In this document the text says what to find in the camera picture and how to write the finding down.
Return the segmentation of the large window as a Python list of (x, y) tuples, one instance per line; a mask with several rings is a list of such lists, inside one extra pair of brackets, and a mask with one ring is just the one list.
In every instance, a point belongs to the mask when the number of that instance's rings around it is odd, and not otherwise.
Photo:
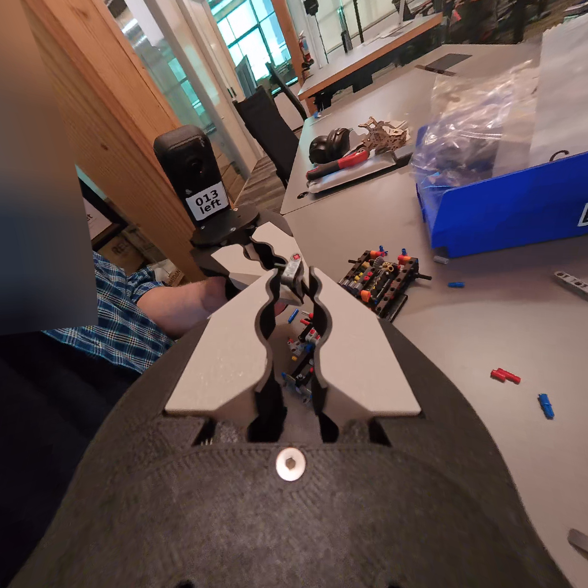
[(297, 79), (292, 57), (271, 1), (208, 1), (235, 65), (247, 58), (256, 81), (271, 63), (287, 83)]

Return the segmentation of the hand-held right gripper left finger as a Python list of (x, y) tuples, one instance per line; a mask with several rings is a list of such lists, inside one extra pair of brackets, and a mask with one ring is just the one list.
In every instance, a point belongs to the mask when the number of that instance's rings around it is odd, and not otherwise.
[(256, 394), (273, 373), (269, 337), (279, 297), (277, 269), (212, 314), (166, 403), (171, 416), (255, 419)]

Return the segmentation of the white paper bag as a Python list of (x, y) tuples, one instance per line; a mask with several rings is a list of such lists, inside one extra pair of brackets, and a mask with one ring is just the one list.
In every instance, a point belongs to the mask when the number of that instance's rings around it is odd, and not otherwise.
[(537, 92), (529, 166), (587, 152), (586, 14), (543, 34)]

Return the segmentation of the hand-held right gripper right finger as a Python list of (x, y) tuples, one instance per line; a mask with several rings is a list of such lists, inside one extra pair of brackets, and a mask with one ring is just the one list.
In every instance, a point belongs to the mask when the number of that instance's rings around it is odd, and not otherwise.
[(315, 348), (313, 392), (334, 422), (413, 417), (421, 407), (377, 316), (318, 268), (309, 268)]

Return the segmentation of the person's left forearm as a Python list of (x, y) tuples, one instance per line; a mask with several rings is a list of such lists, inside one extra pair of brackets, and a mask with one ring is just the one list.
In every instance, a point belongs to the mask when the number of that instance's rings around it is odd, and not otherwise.
[(204, 282), (159, 286), (144, 293), (136, 305), (161, 331), (177, 340), (209, 316), (203, 305), (205, 293)]

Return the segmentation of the person's left hand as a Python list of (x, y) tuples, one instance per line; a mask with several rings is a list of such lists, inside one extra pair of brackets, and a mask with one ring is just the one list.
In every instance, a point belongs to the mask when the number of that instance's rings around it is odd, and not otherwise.
[(210, 277), (194, 285), (198, 287), (198, 302), (202, 318), (209, 317), (227, 303), (224, 277)]

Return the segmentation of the black earmuffs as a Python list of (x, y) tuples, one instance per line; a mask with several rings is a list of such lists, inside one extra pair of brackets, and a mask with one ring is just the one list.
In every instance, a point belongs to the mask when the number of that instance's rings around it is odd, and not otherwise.
[(350, 151), (350, 133), (349, 128), (336, 128), (315, 137), (309, 145), (310, 162), (323, 165), (343, 158)]

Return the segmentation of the lego chassis assembly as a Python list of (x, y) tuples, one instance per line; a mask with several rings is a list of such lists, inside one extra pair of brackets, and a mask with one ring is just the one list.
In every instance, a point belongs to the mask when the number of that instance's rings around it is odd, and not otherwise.
[(403, 249), (396, 260), (380, 246), (348, 261), (351, 268), (339, 285), (380, 319), (393, 323), (408, 300), (407, 290), (416, 280), (431, 281), (420, 273), (419, 260)]

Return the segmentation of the closed silver laptop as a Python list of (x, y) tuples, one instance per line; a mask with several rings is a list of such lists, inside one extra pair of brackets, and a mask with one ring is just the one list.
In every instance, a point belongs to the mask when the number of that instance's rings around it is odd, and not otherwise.
[(357, 165), (307, 182), (306, 190), (310, 194), (319, 194), (402, 169), (408, 166), (415, 146), (415, 141), (410, 141), (393, 152), (372, 153), (367, 160)]

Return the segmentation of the black office chair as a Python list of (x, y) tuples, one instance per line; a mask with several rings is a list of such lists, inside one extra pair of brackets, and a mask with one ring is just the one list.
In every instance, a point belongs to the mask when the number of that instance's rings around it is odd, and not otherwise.
[(271, 62), (266, 63), (266, 68), (268, 69), (270, 83), (277, 85), (281, 93), (284, 93), (290, 103), (295, 107), (298, 111), (299, 115), (301, 116), (302, 120), (305, 121), (308, 119), (308, 114), (298, 97), (290, 90), (290, 87), (283, 82), (281, 77), (279, 76), (275, 66)]
[(250, 97), (240, 102), (234, 100), (233, 105), (246, 129), (274, 164), (277, 177), (287, 187), (299, 138), (284, 121), (264, 87), (258, 86)]

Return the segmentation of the cardboard box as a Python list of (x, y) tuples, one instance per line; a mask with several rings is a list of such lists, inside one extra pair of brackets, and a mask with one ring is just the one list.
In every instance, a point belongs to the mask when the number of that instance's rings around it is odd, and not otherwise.
[(151, 240), (135, 224), (130, 224), (100, 247), (98, 253), (130, 275), (151, 263), (153, 247)]

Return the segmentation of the wood-edged work table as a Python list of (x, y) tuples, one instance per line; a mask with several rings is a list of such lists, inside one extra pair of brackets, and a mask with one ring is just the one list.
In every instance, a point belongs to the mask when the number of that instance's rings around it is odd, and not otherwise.
[(298, 92), (299, 100), (311, 99), (326, 90), (334, 89), (336, 83), (365, 70), (376, 60), (386, 57), (392, 51), (401, 48), (419, 35), (427, 33), (443, 22), (442, 13), (434, 13), (426, 17), (416, 17), (407, 23), (394, 28), (386, 35), (381, 34), (353, 48), (347, 54), (337, 57), (334, 61), (318, 70), (303, 83)]

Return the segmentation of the blue storage bin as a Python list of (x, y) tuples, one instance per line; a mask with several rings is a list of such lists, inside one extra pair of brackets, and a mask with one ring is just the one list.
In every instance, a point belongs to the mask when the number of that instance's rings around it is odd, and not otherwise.
[(587, 235), (587, 153), (462, 187), (415, 184), (432, 248), (450, 258)]

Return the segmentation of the small grey red Lego piece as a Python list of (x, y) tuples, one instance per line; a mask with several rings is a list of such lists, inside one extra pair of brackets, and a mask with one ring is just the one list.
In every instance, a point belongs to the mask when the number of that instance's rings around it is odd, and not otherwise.
[(280, 283), (291, 291), (301, 292), (302, 282), (305, 275), (305, 265), (300, 253), (295, 252), (286, 263), (275, 263), (274, 268), (278, 270)]

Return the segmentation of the clear plastic bag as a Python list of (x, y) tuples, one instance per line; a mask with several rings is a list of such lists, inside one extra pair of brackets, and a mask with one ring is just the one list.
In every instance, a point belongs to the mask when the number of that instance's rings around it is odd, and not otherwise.
[(487, 78), (439, 75), (410, 161), (419, 191), (444, 192), (529, 167), (538, 88), (537, 58)]

